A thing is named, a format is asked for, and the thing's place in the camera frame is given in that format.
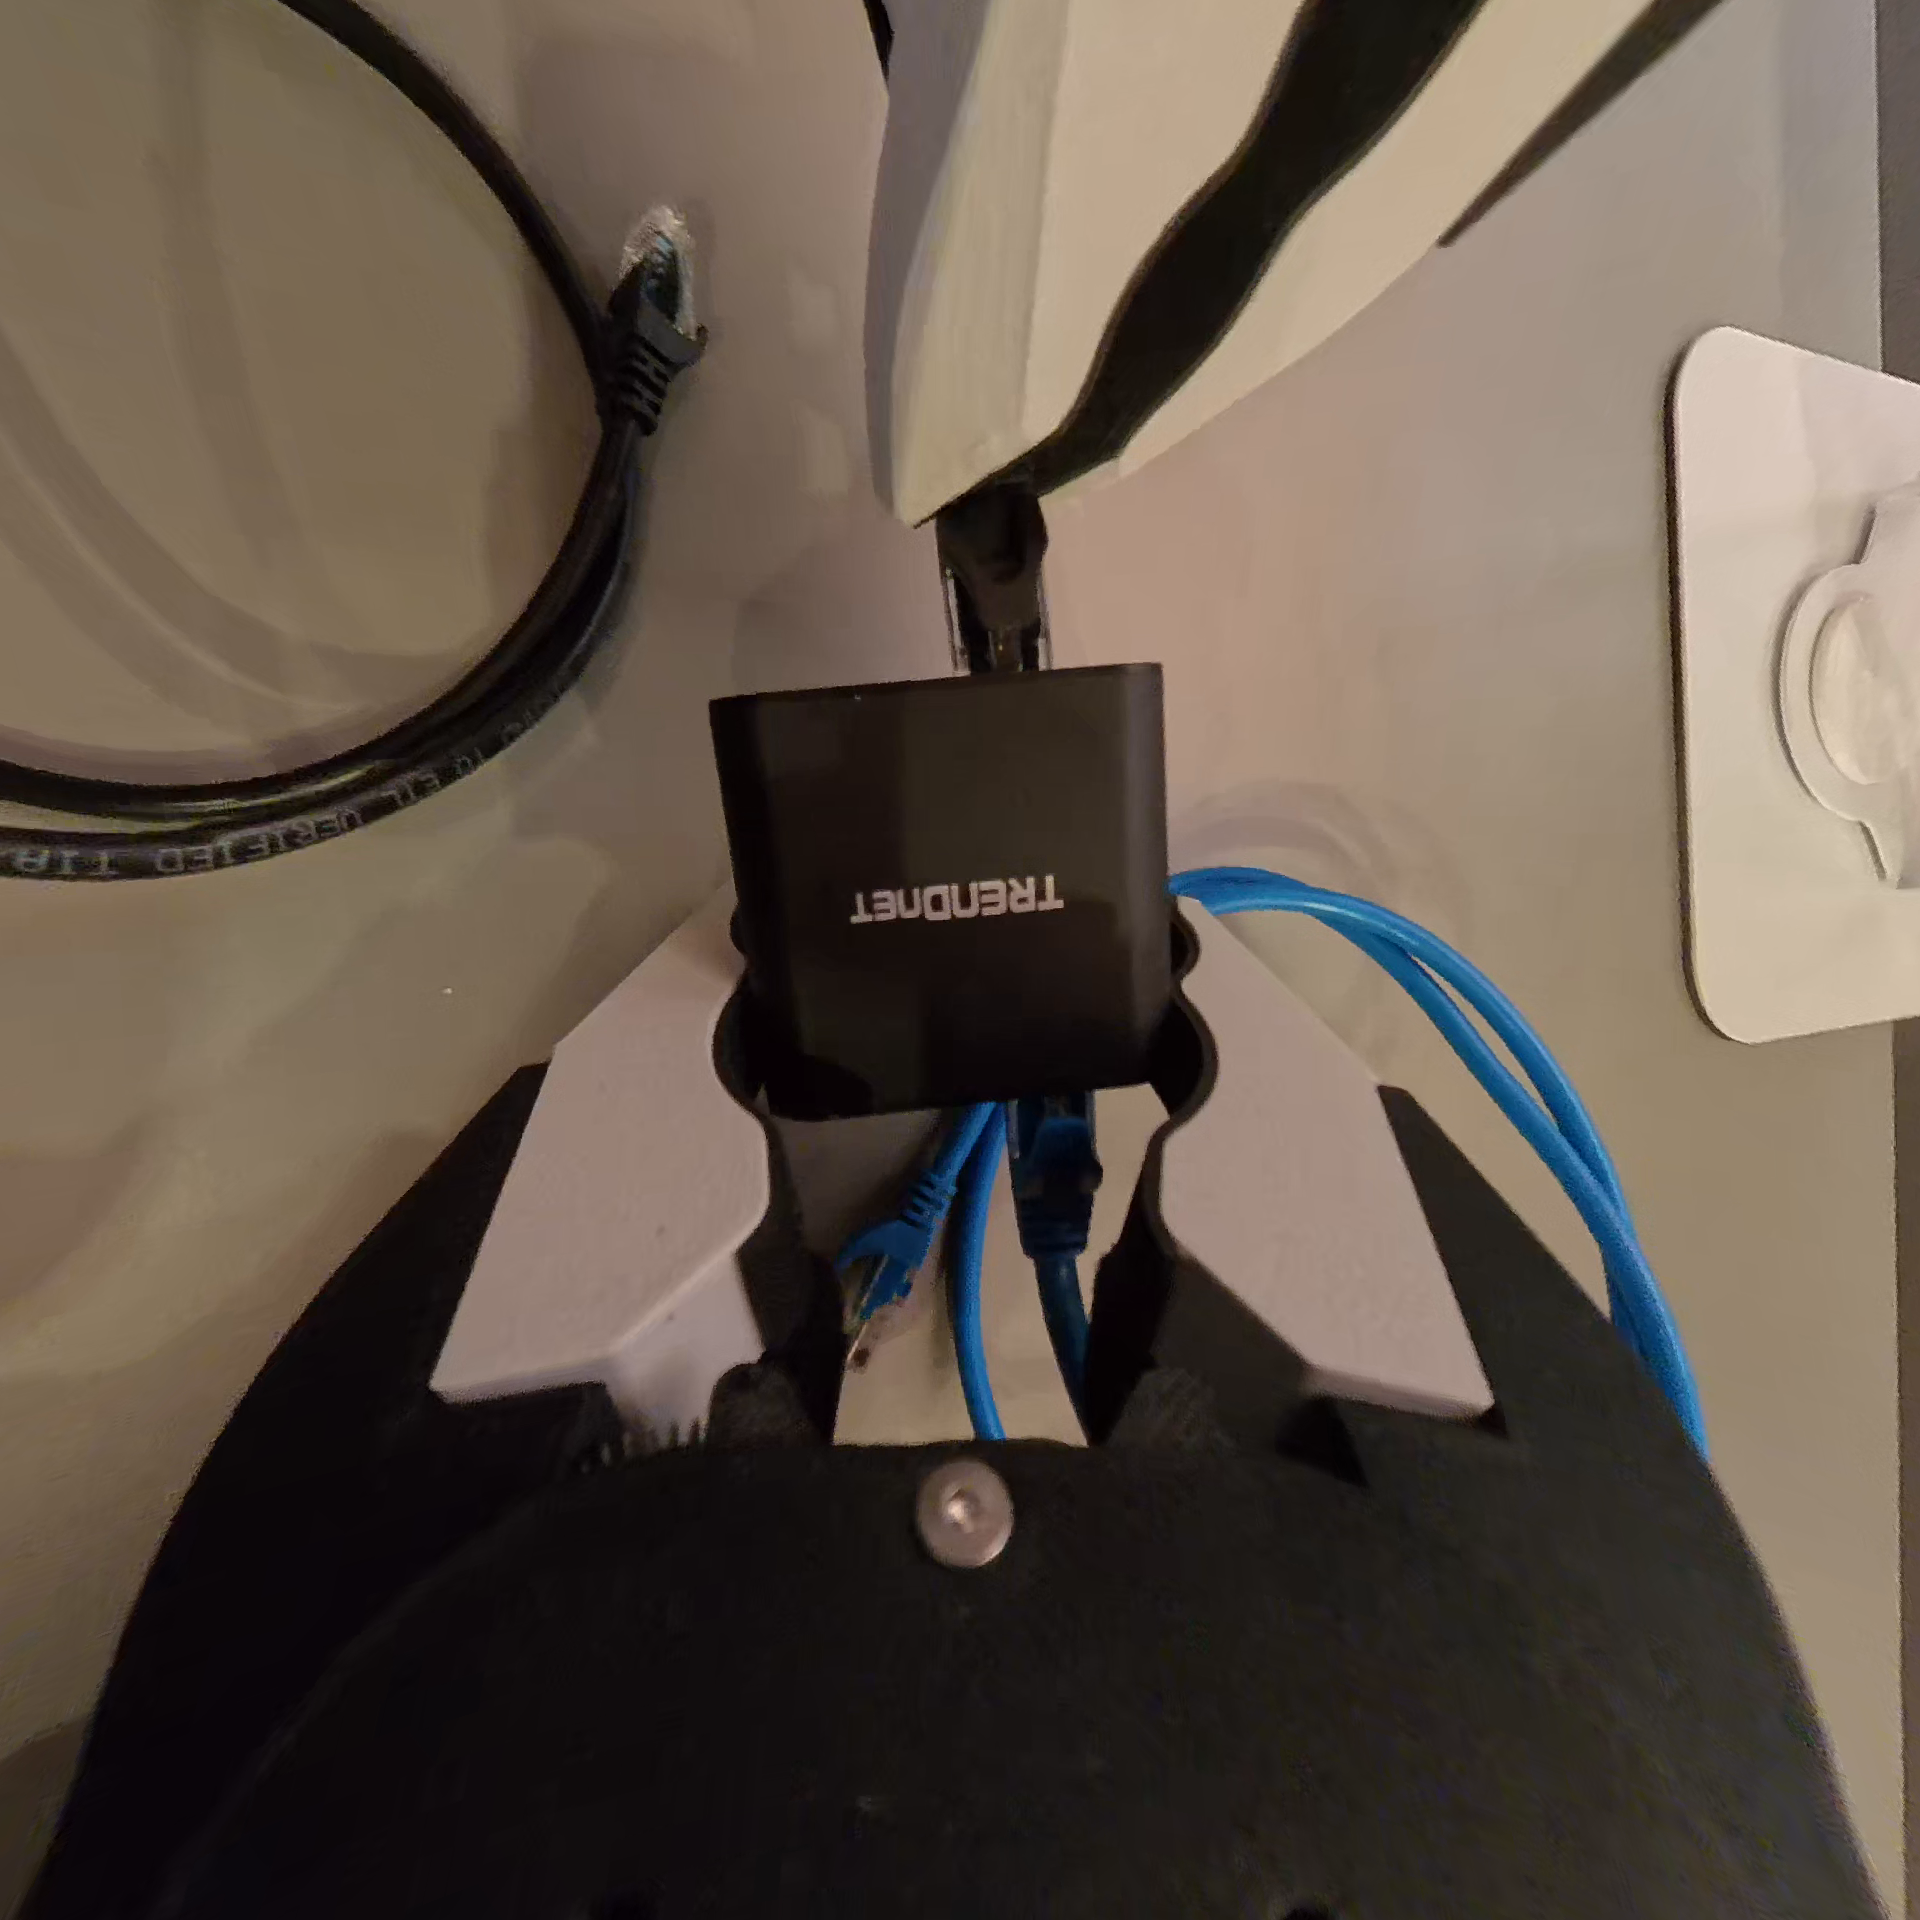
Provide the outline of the black network switch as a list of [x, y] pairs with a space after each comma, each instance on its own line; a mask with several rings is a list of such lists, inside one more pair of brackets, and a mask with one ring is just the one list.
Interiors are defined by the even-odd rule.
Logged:
[[738, 691], [709, 725], [777, 1117], [1147, 1080], [1172, 1001], [1156, 663]]

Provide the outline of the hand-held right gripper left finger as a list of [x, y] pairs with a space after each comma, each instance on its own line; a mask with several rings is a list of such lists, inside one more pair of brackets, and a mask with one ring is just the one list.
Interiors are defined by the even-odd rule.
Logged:
[[732, 919], [704, 903], [555, 1047], [438, 1349], [441, 1401], [588, 1384], [637, 1439], [685, 1442], [722, 1375], [771, 1359], [833, 1435], [842, 1290], [755, 1103]]

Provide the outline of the white stand base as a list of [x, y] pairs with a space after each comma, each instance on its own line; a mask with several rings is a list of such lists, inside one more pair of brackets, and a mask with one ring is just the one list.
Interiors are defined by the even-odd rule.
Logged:
[[1669, 479], [1696, 1005], [1748, 1045], [1914, 1018], [1916, 381], [1715, 326]]

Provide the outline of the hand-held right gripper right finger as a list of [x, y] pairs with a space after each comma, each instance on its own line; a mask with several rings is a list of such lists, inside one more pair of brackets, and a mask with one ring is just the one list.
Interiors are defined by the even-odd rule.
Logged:
[[1317, 1401], [1478, 1421], [1494, 1391], [1377, 1077], [1219, 917], [1170, 933], [1165, 1115], [1096, 1273], [1088, 1439], [1172, 1375], [1234, 1443]]

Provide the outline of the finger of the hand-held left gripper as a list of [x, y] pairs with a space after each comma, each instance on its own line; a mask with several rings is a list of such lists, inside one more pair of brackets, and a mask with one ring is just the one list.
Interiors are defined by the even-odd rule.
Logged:
[[1046, 485], [1136, 469], [1556, 154], [1715, 1], [1299, 5], [1233, 153], [1123, 286]]
[[891, 1], [865, 370], [925, 523], [1085, 405], [1123, 303], [1233, 165], [1299, 1]]

